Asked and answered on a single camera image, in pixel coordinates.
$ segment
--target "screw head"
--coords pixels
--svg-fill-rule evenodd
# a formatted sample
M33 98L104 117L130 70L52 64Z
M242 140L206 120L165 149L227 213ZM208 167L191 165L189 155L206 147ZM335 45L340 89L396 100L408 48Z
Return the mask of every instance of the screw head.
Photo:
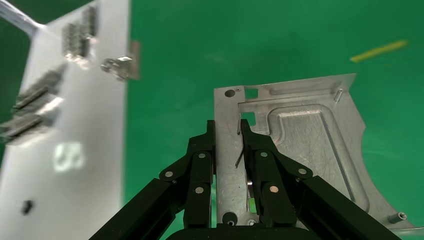
M201 194L201 193L203 193L203 187L196 187L196 190L195 190L195 192L197 193L197 194Z
M255 220L253 220L253 219L250 219L249 221L247 221L247 224L248 224L249 226L253 226L255 223L256 223L256 221L255 221Z
M276 187L276 186L271 186L271 187L269 188L269 190L270 190L272 193L278 193L278 187Z

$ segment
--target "green background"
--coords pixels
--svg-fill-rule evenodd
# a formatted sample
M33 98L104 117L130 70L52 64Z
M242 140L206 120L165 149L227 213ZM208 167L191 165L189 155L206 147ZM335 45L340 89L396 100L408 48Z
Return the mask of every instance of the green background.
M14 0L46 23L86 0ZM124 201L185 154L214 118L213 88L357 73L362 153L385 198L424 226L424 1L133 0L140 80L129 83ZM360 63L349 59L407 40ZM18 93L29 41L0 21L0 120ZM181 229L182 216L165 236ZM422 239L422 237L404 237Z

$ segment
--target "sheet metal part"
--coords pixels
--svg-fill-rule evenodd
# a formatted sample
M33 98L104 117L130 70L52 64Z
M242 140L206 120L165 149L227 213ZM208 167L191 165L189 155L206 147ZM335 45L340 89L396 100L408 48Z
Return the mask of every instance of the sheet metal part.
M62 29L89 6L98 7L96 41L84 61L67 62ZM100 65L128 53L128 17L128 0L97 0L37 30L20 93L67 62L55 93L62 102L51 127L6 147L0 239L89 239L122 207L127 87Z
M244 159L235 167L242 149L240 114L253 112L252 131L271 136L279 152L311 168L387 228L414 229L407 220L388 221L397 211L365 168L361 151L365 124L349 94L354 78L355 74L344 74L215 89L218 223L226 212L237 215L237 225L258 221L249 212ZM246 99L245 91L251 89L257 89L257 98Z

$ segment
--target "metal clip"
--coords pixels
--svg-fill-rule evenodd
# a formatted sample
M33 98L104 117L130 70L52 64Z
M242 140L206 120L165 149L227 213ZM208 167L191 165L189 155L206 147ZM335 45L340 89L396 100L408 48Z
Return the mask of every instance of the metal clip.
M100 68L106 73L114 75L119 81L125 81L131 77L133 59L127 56L119 58L106 58Z

